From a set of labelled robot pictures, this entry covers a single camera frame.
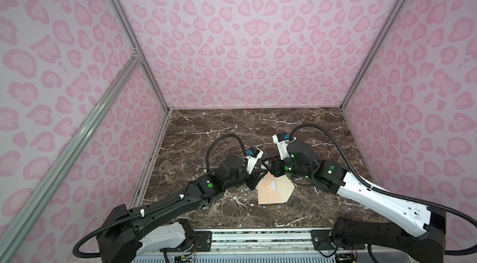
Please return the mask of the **peach paper envelope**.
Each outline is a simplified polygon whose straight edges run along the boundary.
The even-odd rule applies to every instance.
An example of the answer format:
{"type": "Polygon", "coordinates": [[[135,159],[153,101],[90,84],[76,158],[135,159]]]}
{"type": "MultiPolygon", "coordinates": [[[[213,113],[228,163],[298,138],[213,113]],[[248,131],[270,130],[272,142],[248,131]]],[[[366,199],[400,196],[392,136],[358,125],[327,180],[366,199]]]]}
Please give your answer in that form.
{"type": "Polygon", "coordinates": [[[286,203],[294,189],[294,183],[286,175],[275,177],[268,172],[257,185],[258,204],[286,203]]]}

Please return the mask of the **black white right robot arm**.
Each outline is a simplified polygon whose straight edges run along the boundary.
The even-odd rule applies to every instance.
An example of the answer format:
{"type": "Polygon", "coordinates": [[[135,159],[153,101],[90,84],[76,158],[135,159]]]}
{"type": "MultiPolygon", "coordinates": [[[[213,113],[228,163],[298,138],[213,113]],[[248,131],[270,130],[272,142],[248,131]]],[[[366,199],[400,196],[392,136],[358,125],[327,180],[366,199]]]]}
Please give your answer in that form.
{"type": "Polygon", "coordinates": [[[310,144],[294,139],[277,142],[279,154],[262,159],[261,166],[275,177],[290,175],[308,179],[324,193],[351,199],[388,219],[367,223],[338,218],[330,240],[339,246],[374,244],[397,249],[419,263],[441,263],[445,256],[443,210],[416,201],[378,193],[356,178],[346,165],[320,159],[310,144]]]}

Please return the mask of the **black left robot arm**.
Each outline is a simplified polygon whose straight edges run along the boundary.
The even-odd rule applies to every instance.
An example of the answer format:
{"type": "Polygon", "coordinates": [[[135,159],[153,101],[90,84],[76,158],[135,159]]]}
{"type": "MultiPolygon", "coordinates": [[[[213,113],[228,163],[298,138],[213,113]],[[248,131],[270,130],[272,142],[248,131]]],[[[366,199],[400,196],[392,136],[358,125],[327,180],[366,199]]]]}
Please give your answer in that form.
{"type": "Polygon", "coordinates": [[[262,160],[252,161],[252,172],[243,159],[229,155],[218,168],[188,182],[185,188],[149,205],[115,207],[96,235],[104,263],[130,263],[143,246],[143,238],[171,220],[220,200],[226,190],[246,185],[253,190],[268,173],[262,160]]]}

